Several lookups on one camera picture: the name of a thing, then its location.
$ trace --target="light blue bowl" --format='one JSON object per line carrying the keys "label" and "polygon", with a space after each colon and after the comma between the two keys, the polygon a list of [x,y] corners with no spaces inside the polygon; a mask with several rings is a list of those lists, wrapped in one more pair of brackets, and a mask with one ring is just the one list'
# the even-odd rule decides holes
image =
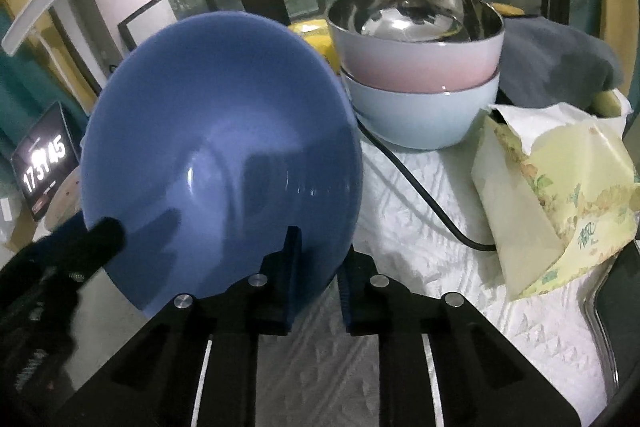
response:
{"label": "light blue bowl", "polygon": [[296,309],[329,283],[362,193],[356,121],[340,82],[306,42],[243,12],[192,17],[119,65],[86,131],[81,190],[88,227],[127,230],[106,267],[154,315],[256,273],[302,229]]}

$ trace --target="power cord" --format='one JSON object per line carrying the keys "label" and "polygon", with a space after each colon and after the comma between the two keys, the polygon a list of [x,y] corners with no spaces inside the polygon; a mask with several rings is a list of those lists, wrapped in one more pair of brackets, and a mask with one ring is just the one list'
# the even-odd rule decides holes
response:
{"label": "power cord", "polygon": [[439,206],[439,204],[437,204],[436,200],[434,200],[430,193],[428,193],[424,187],[422,187],[422,185],[420,185],[420,182],[415,179],[414,175],[411,174],[411,172],[409,171],[409,169],[407,169],[404,164],[398,159],[398,157],[393,154],[389,148],[384,145],[378,138],[376,138],[375,136],[373,136],[371,134],[371,132],[369,131],[369,129],[367,129],[366,127],[364,127],[364,125],[362,124],[362,122],[360,120],[358,120],[358,128],[360,129],[360,131],[364,134],[364,136],[367,137],[367,139],[369,139],[369,141],[375,145],[378,149],[380,149],[380,151],[391,160],[391,163],[393,163],[393,165],[396,166],[396,168],[398,168],[398,170],[402,173],[402,176],[404,176],[406,178],[406,180],[411,183],[411,186],[413,188],[415,188],[416,192],[418,192],[418,194],[420,194],[420,196],[422,197],[422,199],[424,201],[426,201],[426,203],[433,209],[433,212],[436,213],[436,216],[438,216],[440,218],[440,220],[444,223],[444,226],[447,227],[449,229],[449,232],[451,232],[455,238],[457,240],[460,241],[460,243],[463,243],[464,245],[468,246],[469,248],[473,248],[474,250],[479,250],[479,251],[495,251],[495,245],[484,245],[483,243],[476,243],[475,241],[469,239],[468,237],[466,237],[465,234],[463,234],[462,232],[460,232],[460,229],[455,225],[455,223],[450,219],[449,216],[447,216],[447,214],[445,214],[444,210],[441,208],[441,206]]}

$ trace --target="silver bolt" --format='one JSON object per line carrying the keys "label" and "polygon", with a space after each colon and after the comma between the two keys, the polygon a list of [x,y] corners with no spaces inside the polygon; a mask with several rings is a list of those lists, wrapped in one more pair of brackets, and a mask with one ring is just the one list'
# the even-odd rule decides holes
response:
{"label": "silver bolt", "polygon": [[269,281],[269,278],[264,273],[254,273],[249,276],[249,284],[255,288],[264,286]]}
{"label": "silver bolt", "polygon": [[181,310],[188,308],[192,304],[193,304],[193,297],[191,297],[191,295],[187,295],[186,293],[178,295],[174,299],[174,306],[176,308],[180,308]]}
{"label": "silver bolt", "polygon": [[389,286],[389,279],[388,277],[386,277],[386,275],[374,275],[371,279],[369,279],[369,282],[376,288],[384,288],[385,286]]}
{"label": "silver bolt", "polygon": [[460,308],[465,303],[465,298],[459,293],[452,292],[445,295],[444,301],[452,308]]}

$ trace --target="clock display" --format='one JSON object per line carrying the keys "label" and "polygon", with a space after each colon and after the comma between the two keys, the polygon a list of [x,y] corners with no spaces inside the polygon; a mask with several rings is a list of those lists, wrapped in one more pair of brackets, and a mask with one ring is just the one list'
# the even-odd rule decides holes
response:
{"label": "clock display", "polygon": [[14,154],[15,178],[36,220],[44,217],[54,194],[78,167],[62,106],[50,107],[30,129]]}

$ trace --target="floral print packaging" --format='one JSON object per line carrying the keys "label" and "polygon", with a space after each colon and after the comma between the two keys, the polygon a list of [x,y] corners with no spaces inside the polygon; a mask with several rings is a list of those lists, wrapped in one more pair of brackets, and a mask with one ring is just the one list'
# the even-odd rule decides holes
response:
{"label": "floral print packaging", "polygon": [[[511,298],[547,293],[636,234],[640,179],[621,139],[625,115],[495,108],[506,124],[485,118],[472,178]],[[553,111],[561,116],[549,124]]]}

